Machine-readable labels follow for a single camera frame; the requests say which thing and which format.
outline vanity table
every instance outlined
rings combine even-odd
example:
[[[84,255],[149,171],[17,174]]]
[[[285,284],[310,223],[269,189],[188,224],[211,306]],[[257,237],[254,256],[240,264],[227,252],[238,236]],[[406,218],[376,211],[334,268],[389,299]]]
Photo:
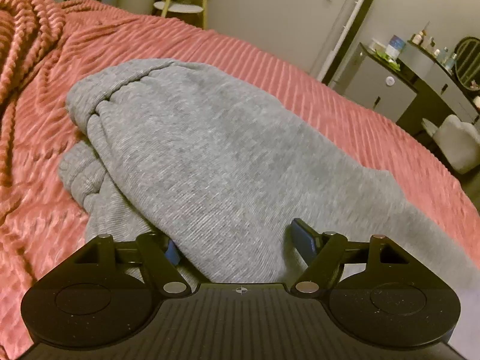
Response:
[[[480,128],[480,111],[432,56],[409,43],[397,61],[400,71],[359,44],[333,89],[386,116],[412,136],[423,130],[423,118],[440,126],[451,114]]]

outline bottle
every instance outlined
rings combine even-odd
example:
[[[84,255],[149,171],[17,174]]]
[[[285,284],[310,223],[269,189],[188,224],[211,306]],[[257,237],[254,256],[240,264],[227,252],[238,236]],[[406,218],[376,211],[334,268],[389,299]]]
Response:
[[[437,62],[443,65],[445,64],[447,57],[448,57],[448,47],[440,51],[440,54],[438,54],[438,57],[437,57]]]
[[[428,39],[428,42],[423,42],[425,45],[423,47],[423,49],[428,52],[429,54],[433,54],[434,53],[434,50],[435,50],[435,40],[434,40],[434,37],[431,36],[429,39]]]
[[[427,23],[427,25],[423,30],[421,30],[418,34],[412,37],[413,44],[416,44],[417,46],[422,45],[423,41],[425,40],[425,37],[427,36],[427,28],[429,25],[430,25],[430,22]]]
[[[419,32],[418,34],[414,34],[412,37],[412,43],[416,44],[417,46],[420,46],[423,42],[423,35],[422,32]]]
[[[455,62],[457,61],[457,54],[453,53],[450,58],[448,58],[447,62],[445,63],[445,69],[452,74],[452,69],[453,66],[455,65]]]

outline pink blanket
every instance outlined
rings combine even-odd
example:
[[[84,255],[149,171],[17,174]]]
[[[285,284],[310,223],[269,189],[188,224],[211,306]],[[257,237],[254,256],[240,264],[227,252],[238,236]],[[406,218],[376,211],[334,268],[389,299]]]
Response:
[[[66,93],[103,68],[156,57],[211,64],[276,96],[362,165],[389,170],[480,266],[480,218],[440,162],[383,116],[296,67],[177,19],[91,0],[0,0],[0,359],[32,343],[20,316],[23,294],[83,243],[87,216],[57,176],[79,137]]]

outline crosshair mark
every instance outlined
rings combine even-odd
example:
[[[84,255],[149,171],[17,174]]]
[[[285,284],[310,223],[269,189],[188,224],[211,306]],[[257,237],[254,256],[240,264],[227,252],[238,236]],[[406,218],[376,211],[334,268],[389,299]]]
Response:
[[[238,287],[238,288],[235,288],[235,292],[238,292],[240,295],[243,295],[245,292],[247,292],[248,290],[245,288],[245,287]]]

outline black device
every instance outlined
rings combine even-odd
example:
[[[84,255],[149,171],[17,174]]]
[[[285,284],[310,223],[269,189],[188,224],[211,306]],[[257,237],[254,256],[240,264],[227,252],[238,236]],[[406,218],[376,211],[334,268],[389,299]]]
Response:
[[[201,283],[194,293],[166,235],[99,235],[23,297],[34,345],[21,359],[462,359],[447,344],[457,295],[399,245],[318,234],[300,219],[289,230],[308,264],[290,289]],[[340,280],[351,263],[366,268]]]

